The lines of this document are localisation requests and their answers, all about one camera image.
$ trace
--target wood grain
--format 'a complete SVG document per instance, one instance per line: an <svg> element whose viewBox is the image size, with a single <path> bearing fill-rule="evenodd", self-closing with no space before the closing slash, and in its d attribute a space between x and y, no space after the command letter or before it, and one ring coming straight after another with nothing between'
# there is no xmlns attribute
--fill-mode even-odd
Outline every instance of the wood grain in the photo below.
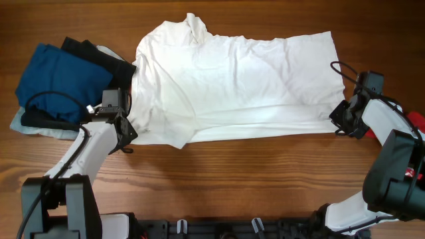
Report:
<svg viewBox="0 0 425 239"><path fill-rule="evenodd" d="M89 39L133 61L144 35L188 12L218 35L270 40L331 31L341 60L383 73L386 95L425 114L424 7L421 1L336 0L0 5L0 238L16 234L25 179L43 175L71 144L9 129L18 109L14 91L37 43ZM353 86L346 86L349 96ZM318 134L192 143L182 150L133 148L134 154L114 153L103 164L93 186L100 212L274 219L308 216L361 190L380 145ZM373 238L425 238L424 225L382 224L373 228Z"/></svg>

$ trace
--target black cable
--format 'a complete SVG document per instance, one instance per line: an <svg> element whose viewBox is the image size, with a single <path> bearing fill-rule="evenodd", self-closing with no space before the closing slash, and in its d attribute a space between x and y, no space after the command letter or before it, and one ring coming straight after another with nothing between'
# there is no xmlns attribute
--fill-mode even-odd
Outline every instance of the black cable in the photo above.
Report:
<svg viewBox="0 0 425 239"><path fill-rule="evenodd" d="M413 188L414 188L414 186L415 186L415 184L416 184L416 182L418 180L420 171L422 169L423 160L425 160L424 159L425 145L424 145L422 136L419 133L418 128L415 127L414 124L397 108L397 106L399 106L400 104L396 100L394 100L392 98L389 98L389 97L386 97L386 96L382 96L382 95L380 95L380 94L372 91L371 89L363 86L362 84L358 83L356 80L352 79L348 75L346 75L346 74L342 73L341 71L337 70L333 66L334 64L342 64L343 66L346 66L347 68L349 68L350 70L352 70L357 75L357 77L359 77L359 75L357 74L357 71L354 70L354 68L352 68L351 66L349 66L348 64L346 64L344 62L340 62L340 61L331 62L331 68L332 68L332 70L334 70L336 73L342 75L343 77L345 77L346 79L348 79L350 82L354 83L356 86L364 89L367 93L369 93L371 95L371 98L375 98L375 99L378 99L378 100L384 102L384 104L386 104L390 109L392 109L393 111L395 111L409 125L409 127L412 130L412 132L417 136L418 141L419 141L420 162L416 166L416 168L414 169L415 170L415 175L413 177L413 180L410 182L409 188L408 188L408 190L406 192L406 196L404 197L403 205L405 206L409 202L410 197L412 196Z"/></svg>
<svg viewBox="0 0 425 239"><path fill-rule="evenodd" d="M131 96L131 93L130 92L127 92L127 95L129 97L129 106L128 106L127 115L129 115L130 112L131 112L131 105L133 104L133 97Z"/></svg>
<svg viewBox="0 0 425 239"><path fill-rule="evenodd" d="M370 220L368 222L365 222L365 223L362 223L362 224L359 224L359 225L353 226L353 227L350 226L346 229L342 229L342 230L336 231L334 233L342 234L344 232L351 232L351 231L354 231L354 230L362 229L366 226L370 226L372 224L378 224L382 220L394 220L394 219L397 219L397 217L395 217L395 216L377 216L375 219Z"/></svg>
<svg viewBox="0 0 425 239"><path fill-rule="evenodd" d="M70 96L70 95L68 95L66 93L57 92L57 91L54 91L54 90L39 92L39 93L35 94L34 96L31 96L27 100L27 103L25 104L25 111L27 111L29 109L29 104L31 103L31 101L33 101L35 98L37 98L39 96L42 96L44 94L57 94L59 96L64 96L65 98L68 98L68 99L72 100L75 104L77 104L78 106L80 106L80 108L82 109L82 111L86 114L86 117L90 117L90 113L88 112L87 108L85 106L83 106L78 100L76 100L75 98L73 98L72 96Z"/></svg>
<svg viewBox="0 0 425 239"><path fill-rule="evenodd" d="M64 97L69 98L70 100L72 100L73 102L75 102L76 104L78 104L80 106L80 108L82 108L85 112L87 112L88 114L88 110L76 99L74 99L73 97L69 96L68 94L62 93L62 92L55 92L55 91L45 91L45 92L40 92L35 94L34 96L31 96L29 98L29 100L27 101L27 103L25 104L25 110L27 110L29 108L29 104L32 100L34 100L36 97L41 96L43 94L58 94ZM87 142L88 142L88 138L90 137L90 133L89 131L82 125L79 125L79 128L82 129L82 131L84 132L84 138L81 142L81 144L77 147L76 151L71 155L71 157L66 161L66 163L62 166L62 168L60 168L59 172L47 183L46 186L44 186L42 188L42 190L40 191L40 193L37 195L37 197L35 198L34 202L31 204L31 206L29 207L24 219L22 220L22 223L19 227L18 233L17 233L17 239L21 239L22 235L24 234L24 230L25 230L25 226L28 223L29 218L31 217L32 213L34 212L35 208L37 207L38 203L40 202L41 198L47 194L47 192L52 188L52 186L55 184L55 182L57 182L58 178L65 173L66 170L68 170L69 166L74 162L74 160L77 158L77 156L79 156L81 150L83 150L83 148L86 146Z"/></svg>

